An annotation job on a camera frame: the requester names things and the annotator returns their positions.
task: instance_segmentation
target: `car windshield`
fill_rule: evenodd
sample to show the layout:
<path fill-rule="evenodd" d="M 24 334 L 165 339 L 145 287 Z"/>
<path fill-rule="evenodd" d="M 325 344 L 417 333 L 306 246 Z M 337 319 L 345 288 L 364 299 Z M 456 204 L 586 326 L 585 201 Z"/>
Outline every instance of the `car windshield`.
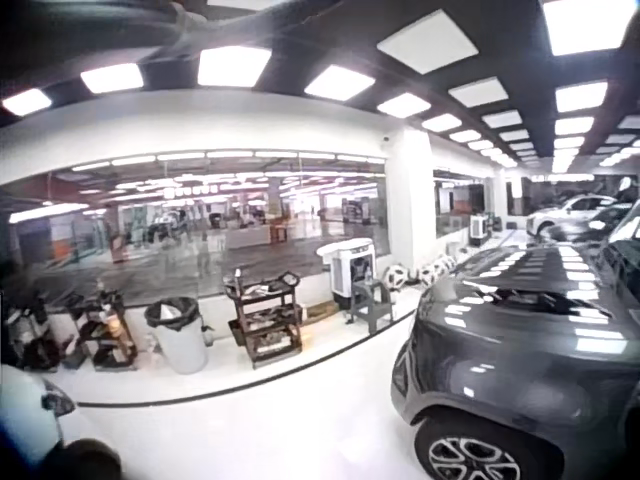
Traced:
<path fill-rule="evenodd" d="M 615 272 L 618 286 L 640 302 L 640 201 L 611 233 L 601 258 Z"/>

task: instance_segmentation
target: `white car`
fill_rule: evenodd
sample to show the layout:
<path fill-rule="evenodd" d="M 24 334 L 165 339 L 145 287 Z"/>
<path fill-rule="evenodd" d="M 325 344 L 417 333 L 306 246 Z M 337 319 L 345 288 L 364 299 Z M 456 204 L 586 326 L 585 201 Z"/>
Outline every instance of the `white car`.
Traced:
<path fill-rule="evenodd" d="M 41 478 L 121 478 L 118 454 L 62 390 L 8 365 L 1 374 L 1 433 L 29 470 Z"/>
<path fill-rule="evenodd" d="M 527 233 L 540 236 L 554 225 L 576 224 L 590 220 L 601 209 L 613 204 L 615 198 L 604 195 L 578 195 L 570 198 L 561 207 L 543 208 L 527 218 Z"/>

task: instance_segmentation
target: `tire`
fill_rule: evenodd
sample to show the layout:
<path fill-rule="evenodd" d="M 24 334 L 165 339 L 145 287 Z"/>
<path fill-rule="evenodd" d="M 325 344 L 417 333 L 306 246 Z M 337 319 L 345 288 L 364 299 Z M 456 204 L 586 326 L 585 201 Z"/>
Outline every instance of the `tire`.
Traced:
<path fill-rule="evenodd" d="M 433 480 L 557 480 L 562 473 L 542 440 L 464 412 L 428 416 L 415 450 Z"/>
<path fill-rule="evenodd" d="M 536 232 L 536 237 L 540 238 L 541 235 L 542 235 L 542 232 L 544 232 L 549 227 L 553 227 L 553 223 L 552 222 L 544 222 L 542 225 L 540 225 L 538 227 L 538 231 Z"/>

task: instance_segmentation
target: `shelf cart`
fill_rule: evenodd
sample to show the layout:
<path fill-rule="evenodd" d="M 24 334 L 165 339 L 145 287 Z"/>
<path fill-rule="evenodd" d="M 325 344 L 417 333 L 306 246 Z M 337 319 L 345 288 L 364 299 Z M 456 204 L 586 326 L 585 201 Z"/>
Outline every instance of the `shelf cart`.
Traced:
<path fill-rule="evenodd" d="M 241 335 L 253 368 L 295 355 L 302 351 L 300 323 L 302 312 L 296 303 L 296 286 L 300 278 L 287 272 L 275 280 L 243 286 L 225 283 L 225 293 L 233 300 Z M 245 307 L 270 300 L 280 300 L 280 305 L 255 312 L 245 312 Z"/>

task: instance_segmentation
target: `black and white ball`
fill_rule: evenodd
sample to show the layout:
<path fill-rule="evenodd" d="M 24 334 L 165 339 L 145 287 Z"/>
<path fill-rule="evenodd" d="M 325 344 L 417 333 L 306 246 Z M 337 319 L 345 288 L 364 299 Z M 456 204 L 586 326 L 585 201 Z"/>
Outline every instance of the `black and white ball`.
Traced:
<path fill-rule="evenodd" d="M 409 280 L 409 269 L 402 265 L 391 265 L 382 274 L 382 282 L 390 291 L 400 290 Z"/>

